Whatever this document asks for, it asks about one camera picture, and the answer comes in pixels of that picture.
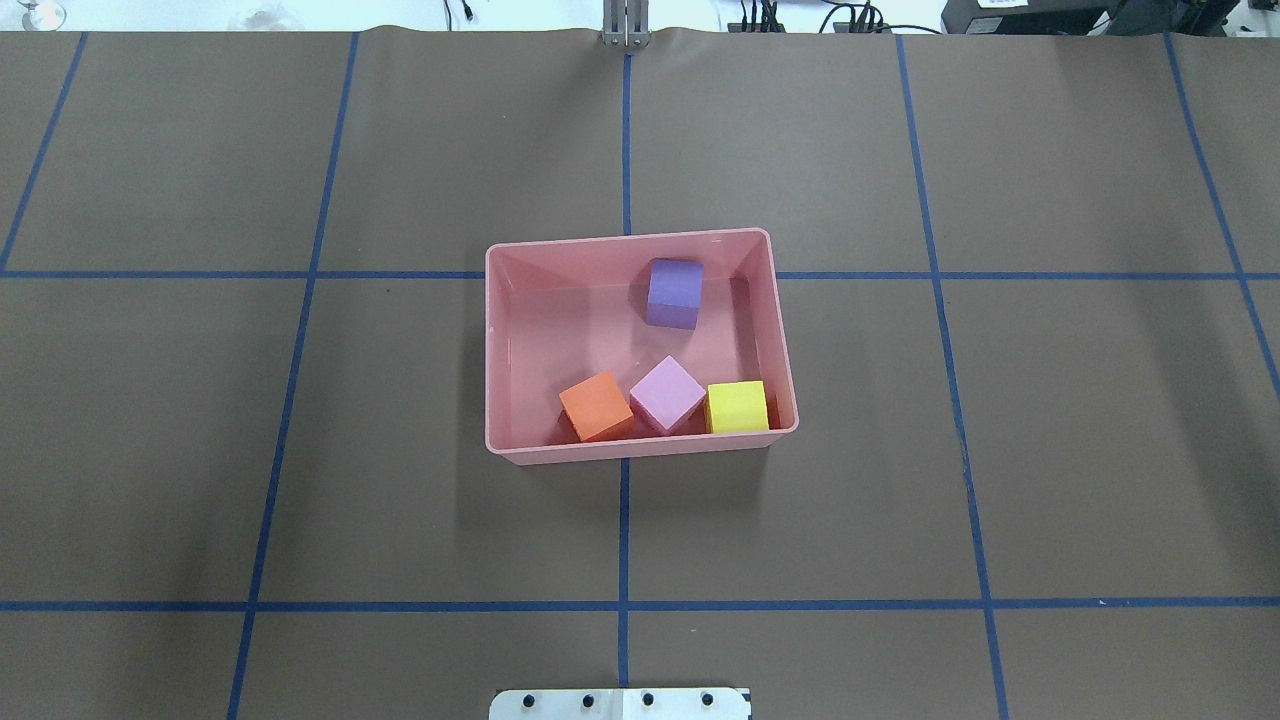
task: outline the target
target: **pink plastic bin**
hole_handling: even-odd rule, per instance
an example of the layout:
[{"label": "pink plastic bin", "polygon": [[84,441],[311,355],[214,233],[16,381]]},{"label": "pink plastic bin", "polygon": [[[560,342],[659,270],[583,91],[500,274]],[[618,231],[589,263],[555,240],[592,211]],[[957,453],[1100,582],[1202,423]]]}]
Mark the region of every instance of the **pink plastic bin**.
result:
[{"label": "pink plastic bin", "polygon": [[[645,323],[657,258],[703,264],[696,331]],[[485,328],[485,445],[517,465],[764,447],[800,421],[759,228],[494,245]],[[667,355],[703,386],[763,379],[769,429],[707,434],[699,410],[671,437],[636,423],[623,439],[577,442],[562,389],[612,370],[626,393]]]}]

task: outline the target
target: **purple cube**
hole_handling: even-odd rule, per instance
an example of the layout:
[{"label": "purple cube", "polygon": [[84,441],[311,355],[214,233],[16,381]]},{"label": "purple cube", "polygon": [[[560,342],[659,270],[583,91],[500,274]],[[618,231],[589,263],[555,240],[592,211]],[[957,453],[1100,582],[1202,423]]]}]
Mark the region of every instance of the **purple cube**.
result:
[{"label": "purple cube", "polygon": [[664,328],[698,327],[703,302],[703,264],[690,260],[654,260],[649,272],[649,311],[645,322]]},{"label": "purple cube", "polygon": [[669,436],[698,410],[707,389],[671,355],[631,388],[631,407],[659,433]]}]

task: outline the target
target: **orange cube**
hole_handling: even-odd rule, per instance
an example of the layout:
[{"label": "orange cube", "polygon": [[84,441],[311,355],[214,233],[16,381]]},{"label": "orange cube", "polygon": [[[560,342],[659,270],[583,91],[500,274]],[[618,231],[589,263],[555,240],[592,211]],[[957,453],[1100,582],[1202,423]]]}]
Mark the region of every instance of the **orange cube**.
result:
[{"label": "orange cube", "polygon": [[582,442],[618,439],[635,424],[627,398],[613,373],[605,370],[561,393],[561,405]]}]

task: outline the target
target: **metal bracket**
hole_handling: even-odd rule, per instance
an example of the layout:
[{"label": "metal bracket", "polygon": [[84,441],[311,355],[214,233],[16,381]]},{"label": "metal bracket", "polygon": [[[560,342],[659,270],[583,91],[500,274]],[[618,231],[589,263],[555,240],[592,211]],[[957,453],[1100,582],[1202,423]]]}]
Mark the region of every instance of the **metal bracket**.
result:
[{"label": "metal bracket", "polygon": [[625,50],[649,45],[649,0],[604,0],[600,41]]},{"label": "metal bracket", "polygon": [[652,688],[504,691],[489,720],[750,720],[751,691]]}]

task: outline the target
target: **block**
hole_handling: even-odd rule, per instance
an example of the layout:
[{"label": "block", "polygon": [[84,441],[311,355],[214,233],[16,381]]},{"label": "block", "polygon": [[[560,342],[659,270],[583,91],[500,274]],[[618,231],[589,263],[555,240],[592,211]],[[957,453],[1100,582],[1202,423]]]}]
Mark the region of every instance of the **block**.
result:
[{"label": "block", "polygon": [[561,405],[582,442],[618,439],[635,424],[613,373],[591,375],[561,393]]},{"label": "block", "polygon": [[703,404],[707,391],[668,355],[631,388],[631,407],[664,436]]},{"label": "block", "polygon": [[707,432],[749,433],[769,429],[764,383],[716,383],[707,386]]},{"label": "block", "polygon": [[664,328],[698,327],[703,304],[703,264],[691,260],[654,260],[649,269],[649,309],[645,322]]}]

